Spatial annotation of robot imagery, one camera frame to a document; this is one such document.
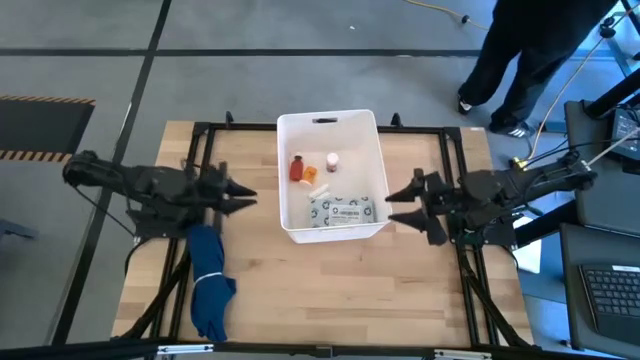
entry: white bottle cap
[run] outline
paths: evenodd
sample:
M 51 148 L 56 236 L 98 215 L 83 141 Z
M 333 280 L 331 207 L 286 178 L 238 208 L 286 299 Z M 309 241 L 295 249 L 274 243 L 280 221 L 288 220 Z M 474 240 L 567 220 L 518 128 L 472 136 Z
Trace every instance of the white bottle cap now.
M 336 153 L 329 153 L 329 155 L 327 155 L 327 164 L 334 166 L 338 164 L 338 161 L 340 161 L 340 158 L 338 157 L 338 154 Z

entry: sneaker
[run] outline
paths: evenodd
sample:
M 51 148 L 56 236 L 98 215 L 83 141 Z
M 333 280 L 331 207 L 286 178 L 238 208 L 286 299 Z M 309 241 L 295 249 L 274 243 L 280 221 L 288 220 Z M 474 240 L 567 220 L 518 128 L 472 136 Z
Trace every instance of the sneaker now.
M 530 137 L 533 134 L 533 129 L 526 122 L 521 122 L 513 126 L 492 122 L 489 124 L 489 130 L 492 133 L 508 135 L 515 138 Z
M 473 106 L 464 102 L 460 94 L 458 94 L 458 112 L 462 115 L 467 115 Z

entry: concrete floor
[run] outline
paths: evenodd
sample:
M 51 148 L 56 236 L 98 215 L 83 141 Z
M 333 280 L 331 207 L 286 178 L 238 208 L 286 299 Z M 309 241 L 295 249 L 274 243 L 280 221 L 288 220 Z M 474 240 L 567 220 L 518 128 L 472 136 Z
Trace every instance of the concrete floor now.
M 470 14 L 476 22 L 490 24 L 493 0 L 432 2 L 446 3 Z M 161 0 L 4 0 L 0 3 L 0 51 L 9 47 L 146 48 L 161 4 Z M 620 41 L 623 48 L 633 49 L 637 38 L 624 26 Z M 445 14 L 400 0 L 182 0 L 171 6 L 159 47 L 477 50 L 483 38 L 481 30 L 461 27 Z M 581 48 L 590 49 L 594 41 L 595 35 L 590 36 Z M 142 60 L 0 56 L 0 93 L 96 99 L 96 110 L 80 147 L 108 158 Z M 156 58 L 124 163 L 153 163 L 167 120 L 222 121 L 226 110 L 232 111 L 238 122 L 274 122 L 279 115 L 291 112 L 369 108 L 381 124 L 399 112 L 407 125 L 484 126 L 504 97 L 515 66 L 509 68 L 488 104 L 462 117 L 455 111 L 455 92 L 474 62 L 474 58 L 452 57 Z M 541 120 L 578 64 L 569 61 L 559 71 L 540 99 L 532 123 Z M 595 98 L 621 79 L 611 59 L 591 61 L 560 104 Z M 561 106 L 554 109 L 552 118 L 563 118 Z M 528 152 L 524 140 L 490 134 L 489 141 L 496 167 L 503 167 L 513 155 Z M 541 150 L 560 141 L 561 136 L 545 135 Z M 5 237 L 0 243 L 0 288 L 6 289 L 0 297 L 0 348 L 48 341 L 50 321 L 90 210 L 89 204 L 62 184 L 60 171 L 56 164 L 0 162 L 0 218 L 41 233 L 36 241 Z M 95 191 L 86 192 L 95 196 Z M 122 200 L 114 198 L 110 211 L 130 224 L 123 209 Z M 108 339 L 123 282 L 124 257 L 130 247 L 131 239 L 107 219 L 71 342 Z M 528 300 L 536 342 L 561 350 L 555 341 L 568 337 L 566 324 L 559 327 L 564 329 L 560 332 L 548 331 L 545 315 L 532 310 L 530 303 Z

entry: wooden table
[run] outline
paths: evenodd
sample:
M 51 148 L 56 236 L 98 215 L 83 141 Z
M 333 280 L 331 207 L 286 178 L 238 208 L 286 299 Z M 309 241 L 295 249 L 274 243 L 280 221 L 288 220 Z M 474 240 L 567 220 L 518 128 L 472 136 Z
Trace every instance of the wooden table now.
M 193 125 L 167 123 L 156 165 L 180 167 Z M 491 168 L 484 130 L 463 128 L 462 136 L 469 171 Z M 443 171 L 436 136 L 380 134 L 380 141 L 390 192 L 407 184 L 414 167 L 425 173 Z M 453 144 L 450 148 L 455 164 Z M 454 247 L 429 246 L 424 234 L 395 223 L 370 239 L 295 244 L 280 227 L 276 153 L 275 131 L 231 130 L 215 135 L 212 163 L 228 161 L 230 175 L 258 192 L 258 205 L 223 223 L 224 271 L 237 280 L 238 288 L 226 310 L 229 341 L 468 347 Z M 416 206 L 394 204 L 393 210 Z M 113 335 L 128 330 L 156 295 L 167 245 L 166 239 L 154 240 L 132 257 Z M 520 336 L 532 342 L 513 260 L 498 247 L 486 247 L 484 254 L 492 298 Z M 191 323 L 191 275 L 189 279 L 178 337 L 204 342 Z M 168 334 L 172 309 L 170 298 L 161 335 Z M 480 337 L 486 342 L 477 299 L 475 309 Z

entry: blue cloth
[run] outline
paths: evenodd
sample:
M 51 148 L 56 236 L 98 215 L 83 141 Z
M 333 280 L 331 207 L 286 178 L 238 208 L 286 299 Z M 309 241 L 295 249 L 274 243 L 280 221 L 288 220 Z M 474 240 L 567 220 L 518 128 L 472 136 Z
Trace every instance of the blue cloth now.
M 220 234 L 210 226 L 196 225 L 187 234 L 193 280 L 207 274 L 222 273 L 224 249 Z M 227 340 L 224 309 L 236 293 L 236 281 L 223 275 L 201 278 L 193 288 L 191 321 L 199 336 L 218 342 Z

